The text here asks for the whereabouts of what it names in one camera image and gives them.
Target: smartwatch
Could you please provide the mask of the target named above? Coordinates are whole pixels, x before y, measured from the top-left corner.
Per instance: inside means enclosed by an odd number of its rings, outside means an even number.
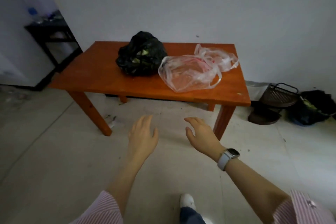
[[[217,166],[220,170],[225,171],[226,164],[233,158],[238,158],[240,156],[239,152],[233,148],[226,149],[225,152],[220,157],[217,162]]]

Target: blue pant leg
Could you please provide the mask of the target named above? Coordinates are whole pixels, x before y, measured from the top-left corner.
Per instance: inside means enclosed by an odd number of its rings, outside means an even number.
[[[190,207],[182,207],[180,224],[205,224],[202,216]]]

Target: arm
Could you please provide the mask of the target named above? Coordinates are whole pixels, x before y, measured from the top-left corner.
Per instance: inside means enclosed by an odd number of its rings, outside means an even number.
[[[157,128],[154,129],[153,135],[150,133],[152,117],[152,115],[142,116],[133,124],[131,131],[128,133],[129,142],[124,167],[106,189],[117,201],[122,216],[125,213],[134,179],[145,160],[158,144]]]
[[[190,128],[185,128],[191,145],[218,162],[226,148],[218,141],[211,127],[197,117],[188,117],[184,120],[195,130],[194,136]],[[290,199],[287,193],[237,158],[227,163],[225,171],[264,224],[272,223],[273,213],[277,207],[284,200]]]

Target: watch band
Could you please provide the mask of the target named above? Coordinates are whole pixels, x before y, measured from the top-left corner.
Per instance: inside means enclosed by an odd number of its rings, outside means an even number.
[[[225,171],[226,164],[229,162],[230,159],[232,159],[232,156],[229,156],[229,154],[227,154],[227,151],[225,151],[217,162],[217,166],[222,171]]]

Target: black trash bag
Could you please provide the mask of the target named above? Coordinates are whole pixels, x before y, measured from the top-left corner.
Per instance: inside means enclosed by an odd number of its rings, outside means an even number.
[[[304,91],[300,99],[288,108],[288,118],[301,126],[327,120],[336,113],[336,103],[322,90]]]
[[[128,45],[119,49],[116,63],[129,75],[152,75],[158,72],[165,56],[163,44],[151,33],[140,31]]]

